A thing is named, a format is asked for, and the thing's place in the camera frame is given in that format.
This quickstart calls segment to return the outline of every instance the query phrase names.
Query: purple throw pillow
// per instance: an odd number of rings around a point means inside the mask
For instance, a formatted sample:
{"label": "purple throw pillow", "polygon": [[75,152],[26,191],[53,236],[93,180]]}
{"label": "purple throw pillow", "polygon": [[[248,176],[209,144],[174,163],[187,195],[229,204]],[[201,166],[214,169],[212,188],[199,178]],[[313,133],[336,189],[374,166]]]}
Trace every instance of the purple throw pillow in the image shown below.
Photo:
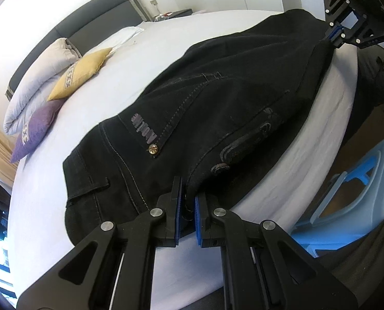
{"label": "purple throw pillow", "polygon": [[38,147],[66,100],[67,98],[48,101],[33,113],[17,138],[11,163],[19,161]]}

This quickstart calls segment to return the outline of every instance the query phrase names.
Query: mattress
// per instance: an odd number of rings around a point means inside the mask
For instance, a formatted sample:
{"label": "mattress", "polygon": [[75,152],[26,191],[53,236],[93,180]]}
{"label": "mattress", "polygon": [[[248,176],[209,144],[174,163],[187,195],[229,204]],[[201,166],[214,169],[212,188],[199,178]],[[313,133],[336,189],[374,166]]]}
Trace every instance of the mattress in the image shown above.
{"label": "mattress", "polygon": [[[100,73],[64,104],[55,124],[21,160],[8,225],[9,260],[17,296],[73,245],[64,226],[67,192],[62,163],[84,135],[135,101],[192,44],[246,30],[270,11],[221,11],[144,22]],[[310,115],[279,162],[233,210],[243,219],[273,219],[289,230],[322,184],[341,144],[357,81],[354,46],[336,50]],[[222,286],[219,248],[201,249],[195,234],[156,251],[151,308],[175,310]]]}

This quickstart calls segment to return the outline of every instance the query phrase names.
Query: blue plastic stool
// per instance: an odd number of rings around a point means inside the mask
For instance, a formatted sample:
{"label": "blue plastic stool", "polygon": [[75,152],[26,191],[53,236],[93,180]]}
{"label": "blue plastic stool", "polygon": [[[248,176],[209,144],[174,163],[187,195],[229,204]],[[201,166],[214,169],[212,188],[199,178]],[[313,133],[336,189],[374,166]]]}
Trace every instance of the blue plastic stool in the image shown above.
{"label": "blue plastic stool", "polygon": [[[341,184],[353,178],[365,185],[360,195],[348,206],[320,217]],[[366,235],[384,220],[384,140],[352,169],[334,176],[334,180],[317,209],[302,217],[291,234],[315,258],[317,250],[339,249]]]}

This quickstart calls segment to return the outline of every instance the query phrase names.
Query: pillow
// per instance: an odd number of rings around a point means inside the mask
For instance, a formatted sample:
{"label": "pillow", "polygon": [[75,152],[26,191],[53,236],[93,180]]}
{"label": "pillow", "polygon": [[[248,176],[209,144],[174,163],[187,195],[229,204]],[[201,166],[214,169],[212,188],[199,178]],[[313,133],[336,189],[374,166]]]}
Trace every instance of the pillow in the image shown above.
{"label": "pillow", "polygon": [[49,95],[49,100],[61,99],[72,95],[81,85],[91,78],[102,66],[106,56],[112,48],[106,48],[90,55],[71,65],[61,76],[53,91]]}
{"label": "pillow", "polygon": [[6,130],[7,135],[14,135],[21,132],[24,125],[30,120],[31,116],[34,112],[46,104],[47,98],[52,92],[54,86],[57,84],[63,73],[59,73],[49,78],[46,82],[44,82],[41,87],[34,93],[31,99],[28,101],[28,104],[22,109],[17,118],[12,118],[9,120],[9,126],[5,126],[4,130]]}
{"label": "pillow", "polygon": [[48,101],[34,112],[17,138],[16,146],[11,155],[11,163],[19,161],[38,147],[66,100],[64,98]]}
{"label": "pillow", "polygon": [[[80,53],[67,38],[55,40],[38,56],[24,74],[8,105],[3,124],[4,132],[7,135],[13,135],[21,131],[22,124],[14,125],[14,127],[13,124],[40,87],[50,78],[62,73],[80,57]],[[42,99],[42,102],[35,109],[40,107],[46,100],[47,98]]]}
{"label": "pillow", "polygon": [[101,49],[113,48],[116,50],[120,45],[130,40],[133,36],[141,33],[144,29],[139,27],[126,27],[120,29],[118,32],[114,33],[112,36],[106,38],[102,43],[96,45],[93,49],[85,53],[85,56],[94,53]]}

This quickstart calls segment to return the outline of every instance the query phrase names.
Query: bed headboard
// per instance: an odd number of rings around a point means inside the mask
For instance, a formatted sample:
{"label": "bed headboard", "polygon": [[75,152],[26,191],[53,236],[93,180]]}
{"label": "bed headboard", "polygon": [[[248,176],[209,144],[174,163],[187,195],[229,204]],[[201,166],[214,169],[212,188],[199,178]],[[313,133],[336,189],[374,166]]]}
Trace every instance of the bed headboard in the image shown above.
{"label": "bed headboard", "polygon": [[138,0],[91,0],[55,26],[28,54],[10,79],[5,95],[9,100],[28,68],[56,39],[68,38],[84,55],[94,46],[129,26],[150,21]]}

